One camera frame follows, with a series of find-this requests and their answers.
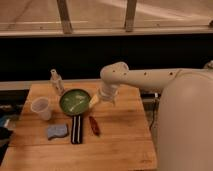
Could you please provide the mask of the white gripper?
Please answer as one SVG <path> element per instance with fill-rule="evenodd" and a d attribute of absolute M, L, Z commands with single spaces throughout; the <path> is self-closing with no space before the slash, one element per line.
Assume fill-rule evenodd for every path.
<path fill-rule="evenodd" d="M 117 95 L 119 86 L 114 84 L 106 84 L 102 83 L 101 87 L 98 90 L 98 95 L 95 94 L 90 102 L 89 102 L 89 108 L 92 109 L 96 104 L 99 103 L 99 97 L 103 101 L 114 101 L 115 96 Z"/>

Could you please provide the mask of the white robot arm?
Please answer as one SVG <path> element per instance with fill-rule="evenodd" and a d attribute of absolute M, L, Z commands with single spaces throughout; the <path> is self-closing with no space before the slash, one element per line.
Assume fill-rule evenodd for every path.
<path fill-rule="evenodd" d="M 124 62 L 103 67 L 91 107 L 112 102 L 120 85 L 161 94 L 158 171 L 213 171 L 213 67 L 131 70 Z"/>

